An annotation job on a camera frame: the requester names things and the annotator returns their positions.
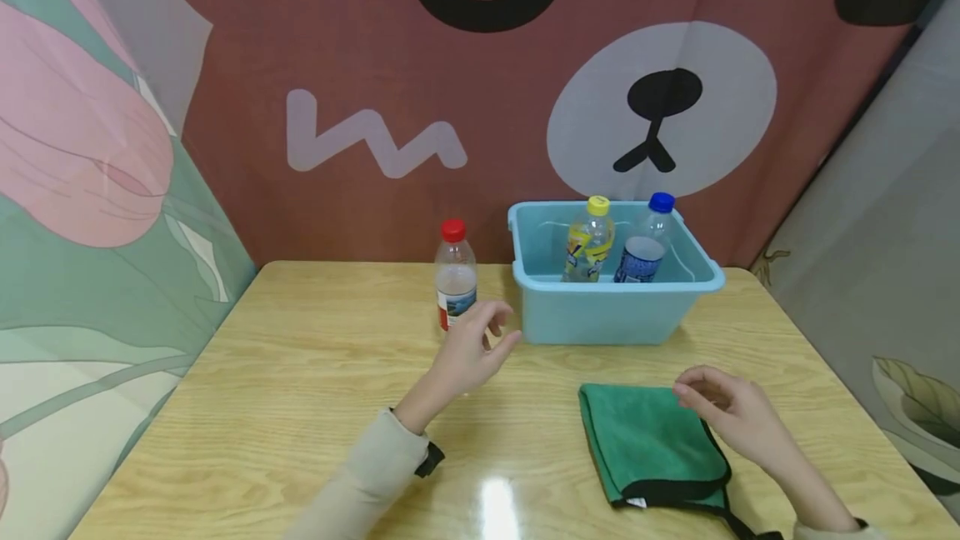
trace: plastic bottle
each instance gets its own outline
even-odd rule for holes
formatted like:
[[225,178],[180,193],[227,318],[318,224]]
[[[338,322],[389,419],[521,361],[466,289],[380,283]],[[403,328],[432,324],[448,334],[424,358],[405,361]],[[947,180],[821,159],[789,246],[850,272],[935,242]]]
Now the plastic bottle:
[[437,305],[440,327],[448,330],[478,300],[478,260],[467,243],[467,226],[448,219],[441,226],[443,242],[437,250]]
[[666,251],[670,250],[673,234],[673,205],[676,199],[665,192],[655,192],[646,209],[640,212],[632,225],[630,237],[623,246],[620,267],[613,281],[652,282]]
[[596,282],[600,269],[610,255],[613,234],[617,227],[607,217],[610,201],[590,197],[587,209],[570,224],[567,237],[567,262],[563,266],[564,282]]

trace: wooden table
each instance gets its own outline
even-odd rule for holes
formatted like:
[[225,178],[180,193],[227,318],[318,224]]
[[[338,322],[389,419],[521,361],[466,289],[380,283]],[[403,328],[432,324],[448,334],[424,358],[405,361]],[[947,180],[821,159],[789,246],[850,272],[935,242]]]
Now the wooden table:
[[[275,262],[230,313],[74,540],[279,538],[378,409],[441,340],[427,264]],[[481,298],[519,304],[510,268],[480,267]],[[711,363],[761,383],[860,517],[891,538],[960,528],[746,271],[702,298],[659,347],[522,345],[429,433],[447,453],[374,530],[396,540],[733,538],[709,516],[614,511],[590,460],[583,382],[669,384]],[[726,449],[735,513],[790,538],[793,512]]]

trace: light blue plastic bin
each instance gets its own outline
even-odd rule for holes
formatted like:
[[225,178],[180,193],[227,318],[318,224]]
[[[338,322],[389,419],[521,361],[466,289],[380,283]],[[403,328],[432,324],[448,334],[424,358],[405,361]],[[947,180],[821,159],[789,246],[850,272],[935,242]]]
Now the light blue plastic bin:
[[570,222],[584,201],[522,202],[510,207],[513,279],[523,292],[523,333],[536,344],[661,344],[701,294],[727,281],[674,211],[673,250],[654,281],[613,283],[630,223],[646,202],[611,202],[617,223],[610,257],[596,283],[563,283]]

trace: beige sleeve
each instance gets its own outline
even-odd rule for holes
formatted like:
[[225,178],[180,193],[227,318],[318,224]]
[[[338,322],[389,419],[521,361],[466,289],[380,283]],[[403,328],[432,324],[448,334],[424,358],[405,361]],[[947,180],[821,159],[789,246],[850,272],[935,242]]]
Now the beige sleeve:
[[885,540],[886,536],[878,529],[866,526],[859,532],[817,532],[816,529],[810,529],[802,526],[800,522],[793,527],[793,540]]
[[380,412],[284,540],[363,540],[410,484],[429,443]]

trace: green microfiber cloth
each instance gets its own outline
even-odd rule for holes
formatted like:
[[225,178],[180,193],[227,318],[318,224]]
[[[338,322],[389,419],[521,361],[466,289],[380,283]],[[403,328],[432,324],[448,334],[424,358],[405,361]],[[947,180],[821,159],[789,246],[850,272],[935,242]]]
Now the green microfiber cloth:
[[731,513],[730,463],[709,427],[678,405],[670,388],[585,383],[580,413],[602,489],[614,507],[706,511],[724,518],[740,540],[758,538]]

